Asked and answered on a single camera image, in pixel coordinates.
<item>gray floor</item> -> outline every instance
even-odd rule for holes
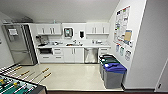
[[[16,72],[17,74],[28,70],[30,73],[36,72],[26,79],[28,81],[46,68],[49,68],[49,70],[33,82],[36,83],[45,75],[51,73],[48,78],[40,83],[46,86],[47,90],[123,91],[122,88],[105,89],[100,77],[98,64],[39,64],[35,66],[23,66],[22,69]]]

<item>notice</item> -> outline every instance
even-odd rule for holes
[[[10,35],[18,35],[18,33],[17,33],[17,30],[16,29],[8,29],[9,30],[9,34]]]

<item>sloped ceiling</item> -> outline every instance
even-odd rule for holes
[[[0,0],[0,11],[34,22],[109,21],[119,0]]]

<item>light switch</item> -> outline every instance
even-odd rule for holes
[[[0,39],[0,44],[2,44],[2,41],[1,41],[1,39]]]

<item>coffee maker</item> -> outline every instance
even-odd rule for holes
[[[38,42],[40,42],[40,45],[38,45],[38,46],[45,46],[45,45],[47,45],[46,41],[48,41],[48,36],[46,36],[46,35],[39,35],[39,36],[36,36],[36,39],[38,40]]]

